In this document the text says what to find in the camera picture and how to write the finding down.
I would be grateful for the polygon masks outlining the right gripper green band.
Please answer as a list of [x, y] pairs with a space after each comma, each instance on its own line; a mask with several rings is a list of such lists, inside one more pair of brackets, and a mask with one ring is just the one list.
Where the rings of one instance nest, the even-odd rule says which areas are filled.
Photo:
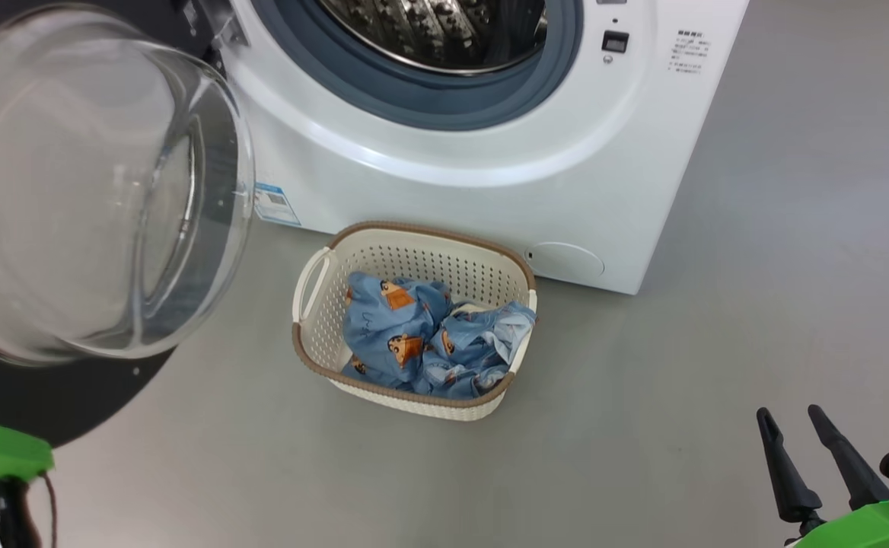
[[770, 410], [757, 410], [757, 426], [779, 519], [816, 526], [789, 539], [785, 547], [889, 547], [889, 489], [854, 445], [818, 405], [808, 416], [821, 444], [830, 451], [849, 493], [849, 511], [823, 523], [820, 496], [809, 489], [783, 447], [783, 436]]

